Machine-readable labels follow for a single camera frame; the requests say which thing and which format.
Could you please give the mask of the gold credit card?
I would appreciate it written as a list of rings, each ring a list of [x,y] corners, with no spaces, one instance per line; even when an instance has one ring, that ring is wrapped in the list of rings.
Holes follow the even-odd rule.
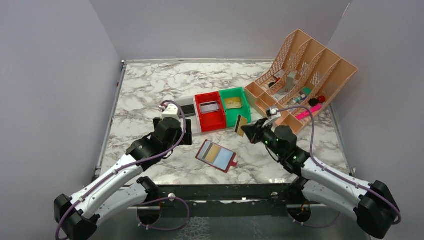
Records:
[[[244,137],[245,133],[242,130],[242,127],[249,123],[248,119],[242,115],[237,116],[236,124],[235,124],[235,133],[241,137]]]
[[[208,163],[213,163],[215,161],[215,158],[217,154],[220,151],[220,147],[214,143],[210,143],[207,148],[205,149],[202,159]]]

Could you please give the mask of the red leather card holder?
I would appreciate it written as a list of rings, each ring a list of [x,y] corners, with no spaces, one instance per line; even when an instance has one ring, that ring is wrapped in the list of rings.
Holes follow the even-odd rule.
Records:
[[[231,167],[236,167],[237,154],[210,140],[205,140],[195,158],[221,172],[227,173]]]

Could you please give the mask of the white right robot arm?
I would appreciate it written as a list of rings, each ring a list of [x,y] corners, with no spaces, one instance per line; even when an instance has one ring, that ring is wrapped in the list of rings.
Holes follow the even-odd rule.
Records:
[[[264,144],[287,172],[297,176],[290,185],[291,194],[337,210],[376,239],[383,239],[397,224],[400,210],[385,183],[369,183],[329,167],[297,146],[289,126],[272,129],[265,122],[263,118],[240,129],[251,144]]]

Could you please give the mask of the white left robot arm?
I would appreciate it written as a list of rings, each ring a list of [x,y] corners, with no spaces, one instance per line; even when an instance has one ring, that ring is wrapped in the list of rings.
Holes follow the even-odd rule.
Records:
[[[57,222],[55,239],[88,240],[98,227],[115,214],[134,205],[159,205],[159,187],[140,177],[127,189],[122,187],[153,165],[169,157],[180,145],[192,145],[192,121],[175,117],[153,119],[153,132],[135,140],[106,173],[88,186],[53,202]]]

